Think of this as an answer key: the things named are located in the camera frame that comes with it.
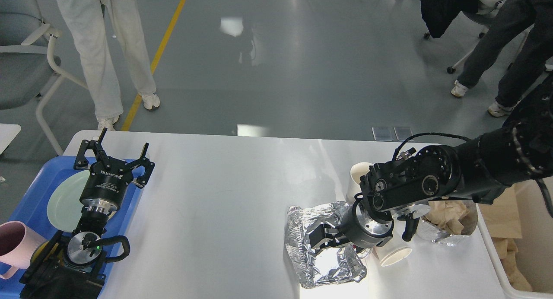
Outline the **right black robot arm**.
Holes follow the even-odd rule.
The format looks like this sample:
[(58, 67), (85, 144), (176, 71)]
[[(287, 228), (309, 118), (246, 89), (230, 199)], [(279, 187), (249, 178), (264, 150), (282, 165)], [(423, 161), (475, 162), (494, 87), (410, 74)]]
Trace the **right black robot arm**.
[(428, 202), (442, 197), (492, 204), (515, 183), (552, 175), (552, 76), (514, 108), (501, 128), (462, 145), (430, 145), (409, 156), (376, 163), (360, 176), (361, 193), (337, 226), (311, 230), (308, 246), (352, 243), (382, 246), (392, 238), (393, 220), (406, 222), (404, 241), (412, 239)]

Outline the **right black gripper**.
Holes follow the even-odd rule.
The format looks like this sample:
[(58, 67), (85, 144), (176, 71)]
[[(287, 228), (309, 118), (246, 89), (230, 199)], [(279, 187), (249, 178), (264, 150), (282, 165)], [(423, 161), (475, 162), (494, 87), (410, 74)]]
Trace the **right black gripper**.
[(312, 249), (336, 248), (346, 243), (346, 239), (359, 248), (381, 247), (393, 238), (394, 223), (379, 223), (355, 202), (344, 214), (339, 229), (322, 223), (308, 235)]

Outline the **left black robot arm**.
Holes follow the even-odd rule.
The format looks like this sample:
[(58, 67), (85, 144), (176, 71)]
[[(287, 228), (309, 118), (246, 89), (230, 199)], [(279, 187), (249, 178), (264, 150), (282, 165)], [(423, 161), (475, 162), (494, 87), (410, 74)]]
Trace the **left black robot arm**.
[(70, 231), (57, 230), (20, 278), (22, 299), (96, 299), (111, 264), (130, 255), (124, 231), (136, 206), (134, 191), (149, 181), (155, 163), (145, 143), (135, 160), (108, 156), (97, 140), (83, 140), (73, 168), (87, 175), (79, 192), (80, 217)]

